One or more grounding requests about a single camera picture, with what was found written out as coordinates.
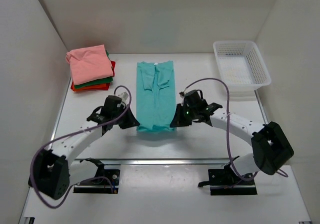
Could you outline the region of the teal t shirt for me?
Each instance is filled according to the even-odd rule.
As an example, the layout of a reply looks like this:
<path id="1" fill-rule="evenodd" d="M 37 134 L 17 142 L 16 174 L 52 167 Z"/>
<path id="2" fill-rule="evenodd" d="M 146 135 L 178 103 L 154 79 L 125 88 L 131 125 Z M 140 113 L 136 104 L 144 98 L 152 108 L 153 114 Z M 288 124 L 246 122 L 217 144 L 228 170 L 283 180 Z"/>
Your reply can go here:
<path id="1" fill-rule="evenodd" d="M 139 62 L 136 70 L 137 131 L 175 131 L 170 127 L 176 111 L 174 62 Z"/>

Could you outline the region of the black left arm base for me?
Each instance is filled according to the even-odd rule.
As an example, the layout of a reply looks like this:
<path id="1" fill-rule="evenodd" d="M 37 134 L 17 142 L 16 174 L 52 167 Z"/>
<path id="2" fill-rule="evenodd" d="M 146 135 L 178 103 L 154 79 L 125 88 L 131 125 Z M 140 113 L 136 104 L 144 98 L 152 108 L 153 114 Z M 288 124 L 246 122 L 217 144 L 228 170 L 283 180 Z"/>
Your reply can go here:
<path id="1" fill-rule="evenodd" d="M 108 164 L 103 160 L 86 158 L 77 160 L 76 165 L 84 168 L 75 171 L 73 193 L 117 194 L 119 192 L 121 166 Z"/>

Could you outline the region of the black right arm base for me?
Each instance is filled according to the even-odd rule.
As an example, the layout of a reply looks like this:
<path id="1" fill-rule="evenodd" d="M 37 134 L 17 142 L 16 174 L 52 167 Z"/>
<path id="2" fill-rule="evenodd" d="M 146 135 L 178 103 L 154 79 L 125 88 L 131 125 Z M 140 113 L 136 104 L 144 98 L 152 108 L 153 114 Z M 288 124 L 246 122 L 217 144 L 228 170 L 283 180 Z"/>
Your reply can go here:
<path id="1" fill-rule="evenodd" d="M 253 176 L 253 173 L 247 173 L 244 178 L 249 178 L 250 181 L 244 181 L 228 164 L 227 167 L 208 169 L 208 180 L 199 182 L 198 187 L 209 186 L 211 196 L 257 195 Z"/>

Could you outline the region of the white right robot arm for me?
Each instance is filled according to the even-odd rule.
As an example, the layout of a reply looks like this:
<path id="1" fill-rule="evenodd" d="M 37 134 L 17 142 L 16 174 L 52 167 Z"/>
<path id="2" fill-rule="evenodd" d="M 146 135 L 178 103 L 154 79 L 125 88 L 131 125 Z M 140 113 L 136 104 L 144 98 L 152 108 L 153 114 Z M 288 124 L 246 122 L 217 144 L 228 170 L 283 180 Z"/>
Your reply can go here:
<path id="1" fill-rule="evenodd" d="M 181 92 L 180 95 L 183 98 L 182 103 L 176 106 L 171 128 L 205 123 L 226 131 L 227 143 L 230 142 L 229 136 L 232 134 L 252 148 L 252 152 L 244 156 L 229 157 L 230 162 L 224 171 L 226 182 L 236 184 L 252 172 L 261 171 L 273 175 L 293 157 L 294 150 L 277 123 L 262 124 L 231 114 L 220 104 L 208 104 L 201 90 Z"/>

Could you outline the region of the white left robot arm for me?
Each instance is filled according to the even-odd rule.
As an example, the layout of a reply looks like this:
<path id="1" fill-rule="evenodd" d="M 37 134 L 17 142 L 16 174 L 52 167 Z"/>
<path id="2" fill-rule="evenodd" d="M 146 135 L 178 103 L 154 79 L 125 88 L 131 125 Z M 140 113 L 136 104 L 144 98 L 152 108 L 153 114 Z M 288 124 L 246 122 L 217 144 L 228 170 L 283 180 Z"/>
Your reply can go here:
<path id="1" fill-rule="evenodd" d="M 127 92 L 107 96 L 104 105 L 93 110 L 79 131 L 59 137 L 50 149 L 37 151 L 30 166 L 29 185 L 35 191 L 58 200 L 74 184 L 110 182 L 104 175 L 104 164 L 100 160 L 77 158 L 113 126 L 120 129 L 139 126 L 130 110 L 130 103 L 131 96 Z"/>

